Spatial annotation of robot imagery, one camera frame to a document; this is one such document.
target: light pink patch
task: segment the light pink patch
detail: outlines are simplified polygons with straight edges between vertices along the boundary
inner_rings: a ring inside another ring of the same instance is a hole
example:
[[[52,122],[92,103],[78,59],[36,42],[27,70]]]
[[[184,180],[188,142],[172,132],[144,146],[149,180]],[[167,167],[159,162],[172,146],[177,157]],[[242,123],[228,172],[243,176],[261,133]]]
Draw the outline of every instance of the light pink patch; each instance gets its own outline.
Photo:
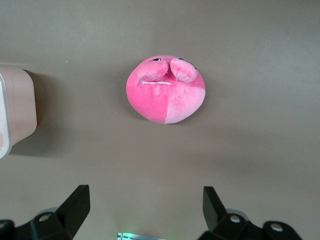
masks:
[[[146,119],[161,123],[177,123],[193,114],[203,103],[206,90],[197,73],[190,82],[177,81],[171,69],[153,82],[140,82],[137,71],[150,60],[160,58],[169,64],[175,56],[154,56],[146,59],[130,74],[126,83],[127,98],[132,107]],[[146,71],[154,72],[153,67]]]

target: stuffed toy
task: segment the stuffed toy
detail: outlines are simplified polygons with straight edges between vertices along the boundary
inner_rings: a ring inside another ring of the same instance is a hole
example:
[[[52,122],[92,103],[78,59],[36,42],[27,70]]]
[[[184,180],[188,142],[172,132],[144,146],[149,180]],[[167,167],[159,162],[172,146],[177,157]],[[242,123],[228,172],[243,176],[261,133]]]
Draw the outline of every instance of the stuffed toy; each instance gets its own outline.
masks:
[[[173,124],[192,115],[203,103],[205,82],[188,61],[161,55],[141,62],[130,74],[126,95],[146,119]]]

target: pink plush toy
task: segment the pink plush toy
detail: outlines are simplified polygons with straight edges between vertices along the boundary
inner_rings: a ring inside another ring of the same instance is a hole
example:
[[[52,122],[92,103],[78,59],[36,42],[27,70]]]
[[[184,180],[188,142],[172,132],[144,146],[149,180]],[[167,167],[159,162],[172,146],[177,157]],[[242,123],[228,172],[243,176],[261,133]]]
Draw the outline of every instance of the pink plush toy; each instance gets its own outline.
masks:
[[[132,107],[146,119],[173,124],[201,106],[206,88],[191,63],[175,56],[154,56],[130,74],[126,94]]]

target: plush toy ear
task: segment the plush toy ear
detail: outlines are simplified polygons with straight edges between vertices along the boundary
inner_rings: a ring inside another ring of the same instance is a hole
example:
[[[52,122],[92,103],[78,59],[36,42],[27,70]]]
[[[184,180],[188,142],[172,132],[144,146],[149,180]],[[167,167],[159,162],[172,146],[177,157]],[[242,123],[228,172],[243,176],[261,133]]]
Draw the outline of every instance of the plush toy ear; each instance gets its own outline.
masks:
[[[168,72],[169,65],[166,60],[155,58],[142,64],[137,70],[137,75],[140,81],[152,82]]]
[[[170,68],[173,75],[180,81],[191,82],[197,75],[198,70],[190,62],[183,60],[182,58],[172,59],[170,62]]]

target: black metal bracket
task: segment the black metal bracket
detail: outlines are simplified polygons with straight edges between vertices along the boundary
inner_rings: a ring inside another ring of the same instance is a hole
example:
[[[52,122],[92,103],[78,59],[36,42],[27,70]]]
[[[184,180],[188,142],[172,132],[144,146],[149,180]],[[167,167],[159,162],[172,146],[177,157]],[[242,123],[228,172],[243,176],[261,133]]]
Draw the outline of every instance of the black metal bracket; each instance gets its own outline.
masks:
[[[203,215],[209,231],[198,240],[302,240],[284,222],[267,221],[260,228],[239,214],[228,213],[212,186],[203,188]]]
[[[0,220],[0,240],[72,240],[90,211],[88,185],[80,185],[55,212],[37,215],[15,227]]]

